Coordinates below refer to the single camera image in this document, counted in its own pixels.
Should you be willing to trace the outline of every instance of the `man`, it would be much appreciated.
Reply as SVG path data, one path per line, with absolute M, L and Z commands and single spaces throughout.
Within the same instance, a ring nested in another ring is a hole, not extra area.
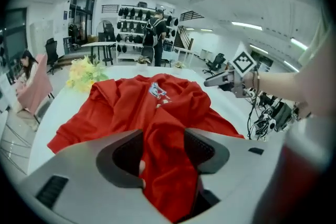
M 166 38 L 167 33 L 167 26 L 165 21 L 163 20 L 163 11 L 161 9 L 158 9 L 155 12 L 155 15 L 153 18 L 150 18 L 150 23 L 152 26 L 155 25 L 155 30 L 157 34 L 157 45 L 154 46 L 154 52 L 155 52 L 155 66 L 160 67 L 161 66 L 161 58 L 162 58 L 162 51 L 163 51 L 163 41 Z M 152 46 L 153 41 L 149 39 L 145 39 L 144 46 Z

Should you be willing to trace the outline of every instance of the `railing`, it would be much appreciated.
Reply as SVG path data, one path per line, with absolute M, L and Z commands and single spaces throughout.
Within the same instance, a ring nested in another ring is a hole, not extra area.
M 120 5 L 102 5 L 101 13 L 118 13 Z
M 204 18 L 204 17 L 191 10 L 189 12 L 182 13 L 180 16 L 180 21 L 182 22 L 184 20 L 192 20 L 192 19 L 200 19 L 200 18 Z
M 188 34 L 184 30 L 184 27 L 183 26 L 178 26 L 177 32 L 178 32 L 178 34 L 180 36 L 180 39 L 181 39 L 183 47 L 185 49 L 189 49 L 191 40 L 189 39 Z

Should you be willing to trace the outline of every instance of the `bouquet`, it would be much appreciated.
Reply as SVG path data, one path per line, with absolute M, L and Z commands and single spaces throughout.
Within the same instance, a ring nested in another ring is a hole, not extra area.
M 80 92 L 89 92 L 95 82 L 109 79 L 103 74 L 103 69 L 98 61 L 91 63 L 87 56 L 73 60 L 67 86 Z

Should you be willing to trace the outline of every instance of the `human arm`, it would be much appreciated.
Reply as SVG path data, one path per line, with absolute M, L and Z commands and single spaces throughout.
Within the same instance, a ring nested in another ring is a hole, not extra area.
M 36 71 L 37 71 L 37 63 L 34 63 L 31 67 L 31 70 L 30 70 L 29 79 L 26 82 L 27 87 L 32 84 L 34 76 L 36 75 Z
M 336 115 L 336 35 L 330 31 L 315 56 L 298 73 L 260 73 L 259 89 L 279 98 L 307 102 L 314 115 Z M 247 88 L 257 88 L 257 76 L 246 75 Z
M 161 27 L 162 27 L 162 29 L 161 29 L 161 39 L 162 39 L 162 41 L 164 41 L 165 38 L 166 38 L 166 35 L 167 35 L 167 25 L 166 25 L 165 21 L 162 21 L 160 24 L 161 24 Z
M 259 73 L 259 91 L 267 92 L 279 98 L 303 102 L 305 97 L 300 84 L 297 81 L 296 73 Z M 249 72 L 244 76 L 245 87 L 256 89 L 258 78 L 255 72 L 254 81 L 253 73 Z

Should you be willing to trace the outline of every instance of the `shelf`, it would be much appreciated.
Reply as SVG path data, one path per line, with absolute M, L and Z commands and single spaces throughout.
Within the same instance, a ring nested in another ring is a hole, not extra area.
M 132 42 L 117 42 L 117 45 L 120 45 L 120 46 L 133 46 L 133 47 L 140 47 L 142 48 L 142 44 L 138 44 L 138 43 L 132 43 Z
M 134 23 L 147 23 L 145 20 L 133 20 L 133 19 L 119 19 L 121 22 L 134 22 Z
M 118 55 L 118 60 L 122 60 L 122 59 L 131 59 L 131 60 L 134 60 L 134 61 L 137 61 L 138 58 L 140 57 L 140 53 L 139 54 L 128 54 L 128 53 L 123 53 L 121 52 L 119 55 Z
M 141 33 L 131 33 L 131 32 L 119 32 L 117 34 L 120 34 L 120 35 L 135 35 L 135 36 L 143 36 L 143 34 Z
M 146 12 L 152 12 L 152 13 L 155 13 L 155 9 L 152 9 L 152 8 L 141 8 L 141 7 L 133 7 L 133 6 L 121 6 L 120 8 L 128 8 L 129 12 L 131 12 L 132 8 L 135 9 L 135 11 L 139 11 L 142 9 L 142 12 L 143 14 L 145 15 Z M 164 14 L 163 15 L 164 18 L 168 18 L 169 17 L 169 14 Z

